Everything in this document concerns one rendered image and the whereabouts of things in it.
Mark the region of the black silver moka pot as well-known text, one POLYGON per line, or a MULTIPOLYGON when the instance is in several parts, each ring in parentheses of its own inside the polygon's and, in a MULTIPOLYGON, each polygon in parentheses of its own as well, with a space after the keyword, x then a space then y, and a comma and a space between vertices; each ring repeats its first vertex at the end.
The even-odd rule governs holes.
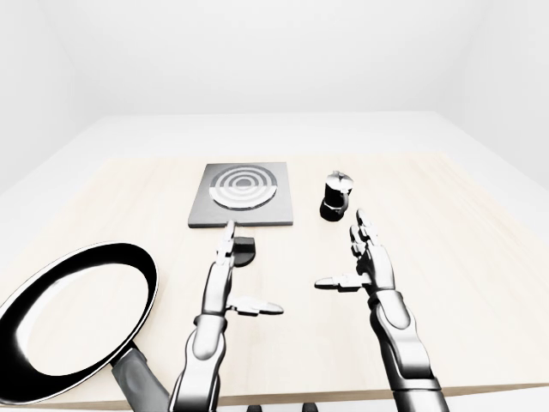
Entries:
POLYGON ((353 179, 340 171, 333 171, 325 180, 320 215, 326 221, 339 221, 349 205, 353 179))

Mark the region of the flat dark stove plate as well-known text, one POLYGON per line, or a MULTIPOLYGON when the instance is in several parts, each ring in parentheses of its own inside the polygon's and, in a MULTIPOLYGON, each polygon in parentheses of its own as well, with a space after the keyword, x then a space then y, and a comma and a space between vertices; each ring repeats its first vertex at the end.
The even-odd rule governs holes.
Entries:
POLYGON ((285 162, 209 163, 190 210, 190 228, 291 226, 285 162))

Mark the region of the black frying pan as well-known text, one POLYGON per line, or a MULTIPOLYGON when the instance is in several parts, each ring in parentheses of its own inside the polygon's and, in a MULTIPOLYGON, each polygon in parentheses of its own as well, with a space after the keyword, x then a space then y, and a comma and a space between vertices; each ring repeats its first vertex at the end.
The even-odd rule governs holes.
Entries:
POLYGON ((72 251, 31 276, 0 273, 0 404, 44 402, 106 367, 135 412, 166 412, 169 393, 136 346, 159 275, 138 245, 72 251))

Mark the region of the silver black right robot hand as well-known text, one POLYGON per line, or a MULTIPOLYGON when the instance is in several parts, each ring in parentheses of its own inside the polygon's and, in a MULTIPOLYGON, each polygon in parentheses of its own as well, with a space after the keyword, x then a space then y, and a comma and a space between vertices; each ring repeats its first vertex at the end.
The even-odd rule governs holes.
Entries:
POLYGON ((357 292, 364 288, 368 294, 395 289, 392 263, 377 230, 362 209, 356 211, 357 223, 349 229, 351 251, 357 259, 355 272, 317 280, 317 289, 357 292))

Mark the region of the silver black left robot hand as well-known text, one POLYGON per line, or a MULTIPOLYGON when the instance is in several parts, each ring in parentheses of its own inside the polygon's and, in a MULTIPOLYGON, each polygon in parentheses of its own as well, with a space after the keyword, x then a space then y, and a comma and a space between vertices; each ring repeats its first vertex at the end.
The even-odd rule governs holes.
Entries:
POLYGON ((221 241, 216 249, 216 258, 208 272, 203 292, 202 314, 224 317, 227 311, 235 311, 241 316, 281 315, 284 309, 272 302, 249 296, 236 296, 232 290, 233 264, 232 248, 236 223, 226 223, 221 241))

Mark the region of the round black stove knob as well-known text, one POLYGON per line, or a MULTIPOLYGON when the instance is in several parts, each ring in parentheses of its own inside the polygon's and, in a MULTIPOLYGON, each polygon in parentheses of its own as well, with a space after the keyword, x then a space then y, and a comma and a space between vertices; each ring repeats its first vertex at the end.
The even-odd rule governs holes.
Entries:
POLYGON ((233 238, 233 264, 237 268, 250 264, 256 256, 256 242, 253 237, 237 236, 233 238))

